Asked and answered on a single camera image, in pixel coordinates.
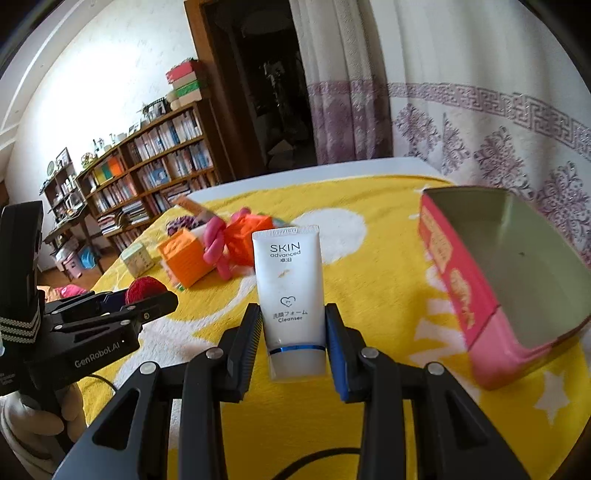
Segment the left white gloved hand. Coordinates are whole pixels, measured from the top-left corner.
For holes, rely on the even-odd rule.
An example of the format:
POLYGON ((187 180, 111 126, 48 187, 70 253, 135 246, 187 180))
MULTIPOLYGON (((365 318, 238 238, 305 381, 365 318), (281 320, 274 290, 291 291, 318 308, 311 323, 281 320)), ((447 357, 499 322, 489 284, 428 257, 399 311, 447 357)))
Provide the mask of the left white gloved hand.
POLYGON ((1 398, 1 432, 34 479, 50 479, 59 464, 44 440, 66 431, 70 440, 76 442, 87 428, 77 384, 68 387, 61 402, 61 415, 64 421, 53 413, 26 406, 18 392, 1 398))

